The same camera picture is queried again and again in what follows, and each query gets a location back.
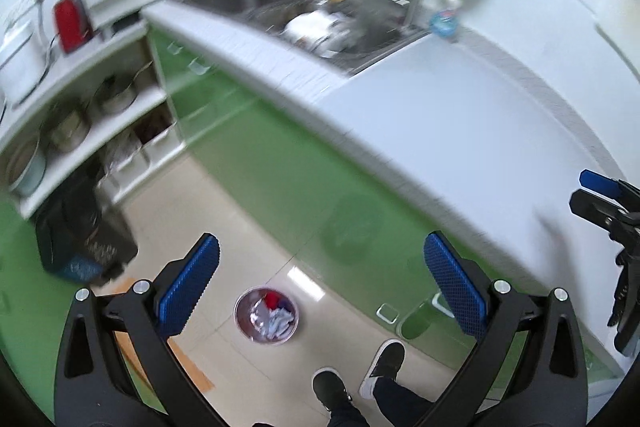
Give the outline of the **white paper ball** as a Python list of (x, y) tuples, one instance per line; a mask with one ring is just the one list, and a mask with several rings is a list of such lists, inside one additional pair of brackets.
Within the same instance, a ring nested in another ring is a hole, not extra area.
[(284, 337), (295, 322), (295, 315), (284, 308), (268, 310), (262, 301), (250, 310), (250, 323), (268, 340)]

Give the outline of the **green cabinet front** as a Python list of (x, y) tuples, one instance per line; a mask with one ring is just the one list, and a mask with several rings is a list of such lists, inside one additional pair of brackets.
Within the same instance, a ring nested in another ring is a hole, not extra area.
[[(568, 207), (591, 159), (517, 84), (432, 39), (341, 88), (285, 58), (289, 80), (321, 92), (303, 106), (266, 100), (166, 32), (151, 39), (202, 167), (153, 231), (160, 247), (203, 231), (221, 245), (220, 271), (179, 340), (213, 398), (250, 377), (300, 392), (325, 364), (356, 381), (394, 336), (410, 345), (410, 381), (439, 392), (474, 341), (424, 265), (435, 230), (519, 291), (565, 288), (590, 381), (618, 373), (606, 324), (612, 247)], [(235, 325), (236, 300), (259, 286), (298, 306), (282, 345), (252, 343)]]

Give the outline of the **black dual recycling bin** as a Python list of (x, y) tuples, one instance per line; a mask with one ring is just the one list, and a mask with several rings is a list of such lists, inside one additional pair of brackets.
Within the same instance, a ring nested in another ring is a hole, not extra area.
[(88, 170), (67, 178), (34, 214), (44, 271), (79, 284), (102, 286), (119, 277), (138, 254), (122, 214), (104, 210)]

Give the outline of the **pink round trash bin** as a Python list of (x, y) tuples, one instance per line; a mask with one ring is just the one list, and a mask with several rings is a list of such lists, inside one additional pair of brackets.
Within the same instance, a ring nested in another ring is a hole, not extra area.
[(296, 302), (282, 291), (259, 286), (236, 300), (233, 317), (239, 331), (252, 343), (279, 346), (296, 333), (299, 324)]

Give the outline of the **black left shoe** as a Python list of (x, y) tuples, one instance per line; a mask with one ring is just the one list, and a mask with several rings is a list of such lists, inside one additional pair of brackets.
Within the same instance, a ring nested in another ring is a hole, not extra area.
[(311, 387), (317, 400), (330, 413), (352, 404), (352, 396), (347, 391), (344, 381), (332, 367), (318, 369), (312, 377)]

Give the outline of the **red cloth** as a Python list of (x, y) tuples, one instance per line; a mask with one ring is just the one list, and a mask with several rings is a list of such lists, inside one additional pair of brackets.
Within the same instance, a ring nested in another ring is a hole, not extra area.
[(281, 296), (279, 291), (268, 289), (262, 295), (262, 302), (268, 310), (277, 310), (280, 308)]

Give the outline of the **white open shelf unit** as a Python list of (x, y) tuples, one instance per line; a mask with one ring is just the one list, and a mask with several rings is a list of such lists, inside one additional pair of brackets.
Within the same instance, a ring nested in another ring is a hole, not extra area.
[[(23, 219), (89, 160), (105, 161), (98, 195), (111, 206), (184, 151), (148, 33), (139, 22), (58, 58), (26, 101), (6, 110), (1, 186)], [(137, 101), (118, 115), (102, 115), (93, 97), (103, 80), (147, 62), (152, 63), (145, 74), (149, 84)]]

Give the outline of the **orange floor mat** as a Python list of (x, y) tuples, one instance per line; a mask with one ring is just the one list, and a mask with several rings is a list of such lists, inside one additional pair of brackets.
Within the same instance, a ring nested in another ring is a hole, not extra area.
[(172, 416), (180, 409), (190, 416), (210, 409), (168, 343), (186, 327), (208, 281), (207, 275), (192, 281), (163, 272), (143, 293), (131, 288), (113, 297), (104, 310), (114, 329), (128, 334), (157, 398)]

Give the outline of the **red white appliance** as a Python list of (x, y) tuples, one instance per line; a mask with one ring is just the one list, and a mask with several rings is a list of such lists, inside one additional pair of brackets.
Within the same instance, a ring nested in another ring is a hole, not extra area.
[(64, 54), (74, 53), (94, 36), (84, 0), (58, 0), (53, 7), (55, 28)]

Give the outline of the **steel pot on shelf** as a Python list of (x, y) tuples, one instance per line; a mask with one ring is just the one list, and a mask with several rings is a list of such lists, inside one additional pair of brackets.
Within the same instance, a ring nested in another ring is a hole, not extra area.
[(136, 70), (124, 70), (106, 77), (93, 97), (94, 105), (104, 116), (114, 116), (129, 108), (148, 87), (145, 74), (152, 63), (138, 67)]

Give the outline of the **clear hand soap bottle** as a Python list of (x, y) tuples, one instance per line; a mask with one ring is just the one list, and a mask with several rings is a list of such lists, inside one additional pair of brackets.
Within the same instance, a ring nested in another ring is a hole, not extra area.
[(444, 0), (444, 5), (435, 12), (428, 23), (432, 34), (455, 42), (458, 38), (459, 11), (462, 0)]

